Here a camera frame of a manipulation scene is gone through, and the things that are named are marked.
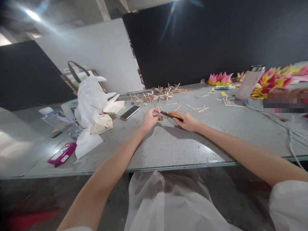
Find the white sleeve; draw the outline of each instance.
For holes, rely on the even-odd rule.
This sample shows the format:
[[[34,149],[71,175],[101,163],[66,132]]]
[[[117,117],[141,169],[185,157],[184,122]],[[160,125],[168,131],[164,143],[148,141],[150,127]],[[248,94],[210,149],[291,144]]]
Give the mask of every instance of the white sleeve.
[[[308,182],[277,183],[270,194],[269,205],[276,230],[308,230]]]
[[[93,230],[90,229],[89,227],[80,226],[80,227],[69,228],[64,231],[93,231]]]

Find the floor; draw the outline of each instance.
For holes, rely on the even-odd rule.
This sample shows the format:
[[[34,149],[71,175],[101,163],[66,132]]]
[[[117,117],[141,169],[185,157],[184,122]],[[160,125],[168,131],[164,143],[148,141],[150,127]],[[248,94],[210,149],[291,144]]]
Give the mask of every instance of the floor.
[[[189,174],[192,170],[177,170]],[[250,181],[260,181],[242,166],[197,169],[209,189],[214,205],[231,224],[249,231],[274,230],[268,214],[269,192],[258,191]],[[57,217],[29,228],[56,230],[73,200],[90,176],[0,181],[6,214],[57,210]],[[128,210],[129,175],[124,174],[113,189],[98,230],[122,231]]]

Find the white cable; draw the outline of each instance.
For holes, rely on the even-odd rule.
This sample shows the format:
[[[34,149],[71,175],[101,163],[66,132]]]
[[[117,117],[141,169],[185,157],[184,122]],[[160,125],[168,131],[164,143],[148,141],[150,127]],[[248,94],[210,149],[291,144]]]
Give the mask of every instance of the white cable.
[[[294,133],[293,130],[292,130],[292,124],[293,124],[297,119],[299,119],[299,118],[301,118],[302,116],[307,115],[307,114],[308,114],[308,113],[300,114],[300,115],[299,115],[298,117],[296,117],[296,118],[294,118],[294,115],[292,115],[292,116],[291,116],[291,117],[292,117],[291,123],[290,123],[290,124],[287,124],[288,127],[289,127],[288,134],[289,134],[289,149],[290,149],[290,152],[291,152],[292,156],[294,157],[294,159],[296,160],[298,166],[301,167],[303,170],[305,170],[305,169],[303,168],[303,166],[302,166],[301,163],[299,162],[299,160],[298,160],[297,156],[295,155],[295,153],[294,153],[294,151],[293,151],[293,148],[292,148],[292,133]]]
[[[261,111],[261,110],[258,110],[258,109],[255,109],[255,108],[249,106],[246,102],[245,102],[244,104],[245,104],[245,106],[248,107],[249,109],[252,109],[252,110],[254,110],[254,111],[264,112],[264,111]]]
[[[262,110],[258,110],[258,109],[255,109],[255,108],[253,108],[253,107],[251,107],[251,106],[249,106],[246,102],[245,102],[245,106],[246,107],[248,107],[249,109],[251,109],[251,110],[254,110],[254,111],[259,111],[259,112],[264,112],[264,111],[262,111]],[[298,158],[297,158],[297,156],[296,156],[296,154],[294,153],[294,150],[293,150],[293,148],[292,148],[292,133],[296,133],[299,137],[301,137],[303,140],[306,140],[304,137],[302,137],[301,135],[299,135],[297,132],[294,132],[293,131],[293,129],[292,129],[292,124],[297,120],[297,119],[299,119],[299,118],[301,118],[302,116],[304,116],[304,115],[308,115],[308,113],[303,113],[303,114],[300,114],[298,117],[296,117],[296,118],[294,118],[294,115],[291,115],[292,116],[292,119],[291,119],[291,123],[290,124],[288,124],[287,123],[287,125],[288,125],[288,127],[289,128],[287,128],[288,129],[288,135],[289,135],[289,150],[290,150],[290,152],[291,152],[291,154],[292,154],[292,156],[294,157],[294,159],[295,159],[295,161],[297,162],[297,164],[298,164],[298,166],[300,167],[300,168],[302,168],[303,170],[305,170],[304,168],[303,168],[303,166],[301,165],[301,163],[299,162],[299,160],[298,160]]]

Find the plastic water bottle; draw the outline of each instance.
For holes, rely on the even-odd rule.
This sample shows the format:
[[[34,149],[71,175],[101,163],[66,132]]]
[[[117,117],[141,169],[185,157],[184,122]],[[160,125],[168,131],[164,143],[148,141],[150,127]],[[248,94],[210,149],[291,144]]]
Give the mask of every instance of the plastic water bottle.
[[[51,107],[45,107],[39,110],[44,116],[42,120],[70,136],[77,141],[78,136],[83,131],[82,127],[71,121],[62,111],[54,111]]]

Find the person's left hand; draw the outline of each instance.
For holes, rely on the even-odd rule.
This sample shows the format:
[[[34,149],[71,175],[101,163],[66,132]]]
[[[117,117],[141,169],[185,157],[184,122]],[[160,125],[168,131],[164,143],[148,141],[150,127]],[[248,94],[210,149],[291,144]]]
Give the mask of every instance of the person's left hand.
[[[141,128],[146,132],[149,132],[159,119],[164,120],[163,115],[159,114],[157,109],[152,108],[145,114],[144,122]]]

